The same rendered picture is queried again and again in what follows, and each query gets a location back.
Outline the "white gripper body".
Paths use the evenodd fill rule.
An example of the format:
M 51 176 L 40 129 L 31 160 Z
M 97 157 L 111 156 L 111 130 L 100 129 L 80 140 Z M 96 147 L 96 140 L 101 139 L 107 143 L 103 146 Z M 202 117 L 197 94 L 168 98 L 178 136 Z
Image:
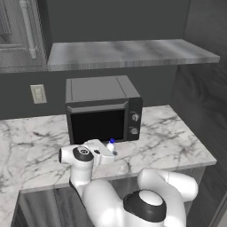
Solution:
M 95 154 L 97 166 L 113 164 L 115 161 L 115 156 L 105 146 L 99 146 L 95 150 Z

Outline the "black microwave door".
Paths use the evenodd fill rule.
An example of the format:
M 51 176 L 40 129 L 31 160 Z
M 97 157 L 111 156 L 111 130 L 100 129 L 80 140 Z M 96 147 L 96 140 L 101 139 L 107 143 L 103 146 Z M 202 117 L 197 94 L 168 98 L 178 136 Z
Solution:
M 67 106 L 67 126 L 71 145 L 90 139 L 124 141 L 127 136 L 129 102 L 97 106 Z

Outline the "black microwave oven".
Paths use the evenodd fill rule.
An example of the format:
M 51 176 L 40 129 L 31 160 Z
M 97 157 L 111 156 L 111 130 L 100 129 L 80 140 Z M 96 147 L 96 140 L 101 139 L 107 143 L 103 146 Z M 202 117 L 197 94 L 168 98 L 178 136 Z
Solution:
M 143 99 L 126 75 L 72 78 L 66 81 L 67 106 L 97 106 L 116 104 L 121 100 L 129 102 L 127 136 L 124 141 L 139 139 L 142 118 Z M 133 121 L 132 114 L 139 114 L 139 120 Z M 137 128 L 138 134 L 132 135 L 131 128 Z

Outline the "grey base cupboards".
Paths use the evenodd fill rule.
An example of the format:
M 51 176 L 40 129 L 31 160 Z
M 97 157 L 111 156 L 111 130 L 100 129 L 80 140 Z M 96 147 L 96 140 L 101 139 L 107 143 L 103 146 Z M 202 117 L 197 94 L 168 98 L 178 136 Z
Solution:
M 200 185 L 205 169 L 188 168 L 176 172 L 193 177 Z M 109 183 L 121 199 L 139 189 L 136 177 L 114 179 Z M 19 192 L 11 227 L 94 227 L 79 196 L 68 183 L 44 188 Z

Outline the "beige wall socket plate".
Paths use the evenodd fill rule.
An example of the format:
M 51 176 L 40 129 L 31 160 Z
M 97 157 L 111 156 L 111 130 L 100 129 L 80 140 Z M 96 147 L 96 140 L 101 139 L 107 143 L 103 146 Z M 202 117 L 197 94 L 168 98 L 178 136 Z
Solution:
M 47 102 L 45 89 L 42 84 L 31 85 L 30 89 L 35 104 L 45 104 Z

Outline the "grey marble wall shelf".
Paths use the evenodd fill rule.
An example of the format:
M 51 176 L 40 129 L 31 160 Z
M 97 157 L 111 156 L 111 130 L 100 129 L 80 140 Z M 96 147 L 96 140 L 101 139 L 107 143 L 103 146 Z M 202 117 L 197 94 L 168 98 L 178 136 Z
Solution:
M 50 71 L 217 63 L 220 57 L 182 39 L 54 43 Z

